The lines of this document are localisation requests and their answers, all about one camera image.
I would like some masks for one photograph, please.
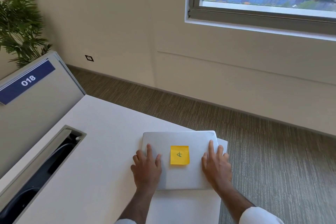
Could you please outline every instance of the green palm plant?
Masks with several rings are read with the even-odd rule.
[[[0,48],[17,55],[10,62],[18,68],[50,50],[52,44],[41,37],[44,27],[35,0],[0,1]]]

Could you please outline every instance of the gray partition panel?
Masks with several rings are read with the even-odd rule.
[[[0,178],[85,95],[56,52],[5,77],[0,89],[45,59],[55,70],[7,105],[0,104]]]

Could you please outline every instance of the yellow sticky note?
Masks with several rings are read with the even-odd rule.
[[[170,146],[171,165],[188,165],[189,163],[189,146]]]

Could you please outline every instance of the white sleeve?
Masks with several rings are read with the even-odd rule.
[[[260,207],[250,207],[240,217],[239,224],[284,224],[277,216]]]
[[[136,224],[136,223],[129,219],[122,219],[122,220],[117,220],[114,224]]]

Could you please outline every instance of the floor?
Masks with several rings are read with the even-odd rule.
[[[87,94],[229,142],[234,186],[285,223],[336,223],[336,139],[70,68]],[[233,223],[222,205],[219,223]]]

